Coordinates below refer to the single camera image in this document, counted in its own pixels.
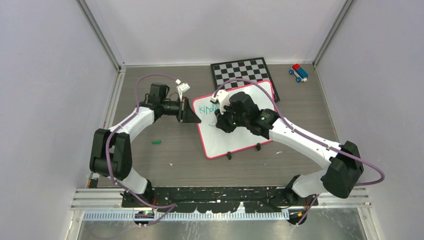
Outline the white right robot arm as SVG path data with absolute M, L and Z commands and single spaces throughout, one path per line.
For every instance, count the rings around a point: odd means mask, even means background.
M 356 160 L 360 155 L 354 143 L 340 144 L 325 139 L 319 143 L 318 136 L 297 128 L 275 110 L 260 109 L 245 92 L 229 95 L 219 90 L 210 101 L 219 105 L 214 112 L 216 128 L 228 134 L 237 127 L 246 128 L 253 135 L 282 143 L 321 166 L 320 171 L 294 176 L 283 189 L 284 200 L 291 205 L 299 205 L 305 198 L 321 193 L 346 199 L 364 171 L 363 164 Z

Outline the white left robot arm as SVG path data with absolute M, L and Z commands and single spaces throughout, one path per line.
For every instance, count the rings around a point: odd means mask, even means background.
M 169 86 L 153 83 L 144 101 L 139 102 L 133 112 L 109 129 L 95 131 L 91 147 L 89 169 L 121 184 L 134 194 L 141 207 L 153 202 L 151 182 L 133 168 L 132 141 L 148 126 L 163 115 L 174 116 L 180 123 L 201 123 L 192 110 L 189 99 L 183 93 L 189 90 L 187 83 L 177 85 L 177 99 L 168 98 Z

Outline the red-framed whiteboard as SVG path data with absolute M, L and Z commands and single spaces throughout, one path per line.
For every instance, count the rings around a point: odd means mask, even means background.
M 271 96 L 273 87 L 268 80 L 258 83 Z M 244 92 L 249 95 L 253 102 L 261 109 L 272 109 L 275 107 L 271 100 L 253 84 L 240 86 L 235 89 L 227 90 L 229 96 Z M 206 158 L 214 159 L 225 156 L 227 152 L 232 152 L 249 146 L 254 146 L 257 143 L 268 143 L 268 140 L 262 136 L 253 135 L 245 127 L 237 127 L 232 133 L 225 133 L 215 126 L 209 126 L 210 123 L 216 123 L 215 110 L 219 110 L 217 104 L 210 102 L 211 94 L 195 98 L 192 101 L 192 108 L 195 114 L 201 119 L 201 123 L 197 124 L 202 147 Z

